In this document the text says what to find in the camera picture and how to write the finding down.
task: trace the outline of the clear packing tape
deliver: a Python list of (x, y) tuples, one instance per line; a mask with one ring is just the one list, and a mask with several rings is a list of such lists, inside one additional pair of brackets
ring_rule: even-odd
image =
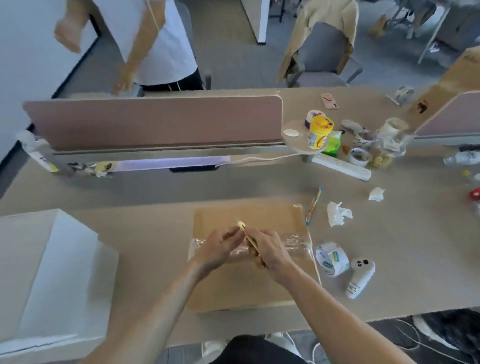
[[(300, 234), (282, 234), (280, 235), (280, 240), (286, 247), (291, 257), (308, 258), (311, 259), (313, 262), (315, 261), (313, 257), (312, 243), (310, 239), (305, 239)], [(190, 242), (188, 259), (190, 259), (204, 243), (205, 239), (193, 238)], [(228, 258), (227, 263), (238, 262), (243, 259), (249, 258), (250, 255), (248, 253), (248, 243), (245, 239), (238, 246), (238, 248), (234, 249), (230, 253), (230, 257)]]

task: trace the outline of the chair backrest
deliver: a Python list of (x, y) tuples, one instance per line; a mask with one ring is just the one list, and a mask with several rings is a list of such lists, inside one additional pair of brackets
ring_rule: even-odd
[(192, 28), (192, 18), (190, 17), (190, 11), (183, 2), (175, 0), (175, 5), (180, 15), (181, 22), (187, 33), (188, 42), (190, 47), (193, 49), (193, 28)]
[(298, 57), (306, 72), (334, 72), (345, 56), (347, 44), (348, 39), (340, 30), (316, 23), (298, 50)]

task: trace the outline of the black fabric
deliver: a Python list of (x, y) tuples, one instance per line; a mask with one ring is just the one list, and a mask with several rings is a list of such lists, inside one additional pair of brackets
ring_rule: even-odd
[(261, 336), (234, 337), (212, 364), (305, 364), (299, 356)]
[(141, 86), (142, 89), (147, 92), (203, 90), (202, 77), (200, 76), (200, 72), (198, 72), (198, 68), (190, 76), (187, 76), (178, 82), (172, 82), (164, 85)]
[(468, 309), (423, 314), (435, 334), (480, 363), (480, 313)]

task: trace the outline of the black pants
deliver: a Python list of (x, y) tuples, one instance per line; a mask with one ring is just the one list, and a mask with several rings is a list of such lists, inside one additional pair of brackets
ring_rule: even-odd
[(164, 85), (141, 86), (146, 92), (203, 90), (202, 78), (200, 76), (200, 72), (198, 72), (198, 68), (190, 76), (182, 78), (177, 82)]
[(212, 364), (306, 364), (294, 353), (260, 336), (234, 337)]

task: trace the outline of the person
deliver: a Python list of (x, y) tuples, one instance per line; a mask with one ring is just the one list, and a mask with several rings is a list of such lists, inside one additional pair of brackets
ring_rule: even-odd
[[(332, 363), (414, 363), (302, 271), (290, 258), (275, 231), (259, 231), (247, 226), (246, 233), (257, 241), (260, 255), (252, 246), (249, 247), (257, 266), (267, 269), (271, 278), (288, 290)], [(125, 329), (119, 344), (110, 350), (103, 350), (103, 344), (98, 346), (83, 363), (154, 363), (195, 285), (225, 263), (244, 236), (238, 227), (214, 230), (155, 303)], [(235, 337), (215, 356), (216, 359), (210, 358), (213, 361), (204, 357), (201, 363), (305, 363), (298, 352), (293, 353), (276, 345), (275, 340), (268, 341), (259, 336)]]
[[(135, 81), (144, 91), (202, 90), (203, 82), (174, 0), (93, 0), (125, 61), (113, 93), (130, 91)], [(67, 0), (55, 38), (80, 53), (89, 19), (87, 0)]]

